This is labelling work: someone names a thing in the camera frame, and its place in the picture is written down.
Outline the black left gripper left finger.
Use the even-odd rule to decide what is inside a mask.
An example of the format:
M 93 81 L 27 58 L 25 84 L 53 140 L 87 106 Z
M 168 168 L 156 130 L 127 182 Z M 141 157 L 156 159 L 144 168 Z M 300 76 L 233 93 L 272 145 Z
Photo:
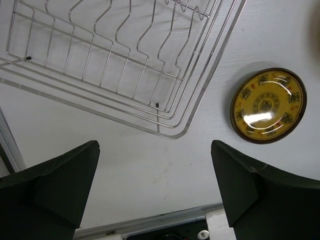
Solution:
M 100 157 L 88 141 L 0 179 L 2 240 L 71 240 L 80 228 Z

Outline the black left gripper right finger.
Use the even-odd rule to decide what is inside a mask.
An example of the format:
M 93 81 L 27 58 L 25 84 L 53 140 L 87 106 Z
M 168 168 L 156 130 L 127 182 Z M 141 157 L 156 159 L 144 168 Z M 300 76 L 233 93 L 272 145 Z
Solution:
M 211 158 L 228 225 L 238 240 L 318 240 L 320 182 L 213 140 Z

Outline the yellow patterned plate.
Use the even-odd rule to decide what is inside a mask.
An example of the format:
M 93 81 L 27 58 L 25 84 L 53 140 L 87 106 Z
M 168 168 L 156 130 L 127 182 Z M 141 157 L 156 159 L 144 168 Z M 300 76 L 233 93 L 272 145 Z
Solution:
M 302 79 L 288 69 L 271 67 L 256 72 L 238 87 L 230 104 L 230 122 L 245 141 L 271 144 L 297 127 L 306 107 Z

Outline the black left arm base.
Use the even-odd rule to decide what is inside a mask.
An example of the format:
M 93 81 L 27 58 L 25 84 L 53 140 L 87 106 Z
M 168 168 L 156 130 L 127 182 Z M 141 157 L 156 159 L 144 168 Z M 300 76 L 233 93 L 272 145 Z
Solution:
M 203 218 L 128 236 L 126 240 L 209 240 L 207 221 Z

